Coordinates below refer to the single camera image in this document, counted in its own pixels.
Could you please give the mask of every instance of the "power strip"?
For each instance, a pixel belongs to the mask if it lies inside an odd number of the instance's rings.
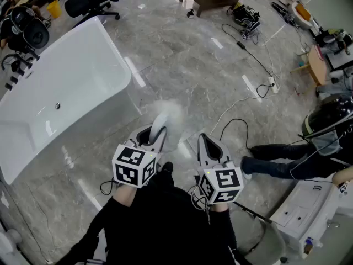
[[[270,85],[274,84],[274,86],[272,86],[271,89],[272,89],[273,93],[277,94],[278,93],[278,86],[277,86],[273,77],[269,77],[269,83],[270,83]]]

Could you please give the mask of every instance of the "white drawer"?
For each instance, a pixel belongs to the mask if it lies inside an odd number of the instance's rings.
[[[296,209],[296,205],[287,204],[281,209],[277,210],[276,213],[271,217],[272,221],[276,222],[281,226],[285,226],[288,221],[293,217]]]
[[[286,228],[295,232],[299,232],[300,227],[307,221],[310,217],[312,210],[298,207],[293,213],[291,219],[286,224]]]

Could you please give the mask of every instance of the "white box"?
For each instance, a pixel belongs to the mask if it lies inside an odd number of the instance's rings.
[[[113,160],[114,180],[142,188],[156,173],[160,154],[119,144]]]
[[[240,168],[203,169],[199,187],[209,204],[233,202],[244,188]]]

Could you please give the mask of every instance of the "yellow bucket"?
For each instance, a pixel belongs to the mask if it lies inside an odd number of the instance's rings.
[[[54,19],[60,17],[61,15],[61,8],[58,0],[51,2],[46,9]]]

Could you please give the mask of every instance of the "black sleeve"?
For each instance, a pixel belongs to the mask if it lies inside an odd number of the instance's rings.
[[[237,248],[236,235],[234,234],[229,209],[224,212],[210,211],[210,225],[212,231],[231,249]]]
[[[218,238],[219,243],[222,243],[225,248],[230,248],[229,250],[232,251],[234,258],[240,265],[251,265],[237,250],[237,240],[229,215],[229,209],[224,212],[210,211],[209,213],[211,230]]]
[[[120,217],[124,217],[125,214],[129,213],[129,208],[110,198],[102,210],[94,217],[83,238],[56,265],[75,265],[78,262],[92,259],[99,242],[98,234],[103,228],[116,222],[117,213],[119,213]]]

